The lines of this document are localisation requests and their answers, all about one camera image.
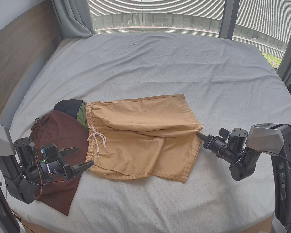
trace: wooden headboard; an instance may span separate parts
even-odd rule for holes
[[[50,0],[26,11],[0,31],[0,114],[24,73],[59,33]]]

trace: wrinkled sheet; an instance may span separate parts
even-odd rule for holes
[[[35,118],[62,99],[180,93],[205,134],[291,124],[291,96],[255,46],[186,34],[111,33],[61,43],[17,110],[11,136],[28,137]],[[228,167],[201,148],[185,184],[155,176],[114,181],[86,171],[68,216],[38,201],[24,204],[9,194],[7,200],[23,219],[55,232],[238,232],[274,211],[271,158],[261,154],[254,174],[242,181]]]

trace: clothing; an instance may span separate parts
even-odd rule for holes
[[[82,103],[81,107],[79,108],[79,112],[77,114],[77,120],[79,123],[81,123],[83,128],[88,132],[85,103]]]
[[[88,132],[73,117],[61,112],[51,111],[44,115],[32,127],[31,139],[38,149],[38,159],[42,159],[40,149],[42,145],[53,142],[59,149],[69,147],[79,147],[79,151],[66,157],[65,160],[70,165],[85,162],[88,142]],[[54,178],[54,181],[63,180],[62,176]],[[68,215],[74,194],[77,191],[80,177],[75,177],[70,181],[49,183],[43,186],[42,195],[39,201],[47,204],[62,214]]]
[[[83,103],[83,100],[64,99],[58,102],[57,104],[55,104],[54,110],[64,112],[76,119],[82,103]]]
[[[109,179],[156,175],[184,183],[201,146],[203,126],[183,94],[86,103],[86,119],[86,161]]]

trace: green garment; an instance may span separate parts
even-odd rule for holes
[[[87,126],[87,122],[86,122],[86,107],[85,107],[85,103],[82,103],[81,107],[79,108],[79,112],[77,114],[77,120],[79,121],[79,123],[81,123],[83,128],[87,132],[89,132],[88,126]]]

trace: white drawstring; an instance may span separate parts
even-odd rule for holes
[[[91,127],[92,127],[94,133],[90,134],[90,136],[88,137],[87,141],[89,141],[89,138],[91,138],[91,137],[93,137],[93,138],[95,139],[96,146],[97,146],[97,155],[98,155],[98,157],[99,157],[99,146],[98,146],[98,142],[97,142],[97,138],[96,138],[96,136],[100,136],[100,137],[101,137],[101,139],[102,139],[102,143],[103,143],[104,148],[105,148],[106,151],[107,151],[107,149],[106,149],[107,138],[105,137],[104,134],[101,134],[101,133],[95,131],[95,128],[94,128],[93,125],[91,125]]]

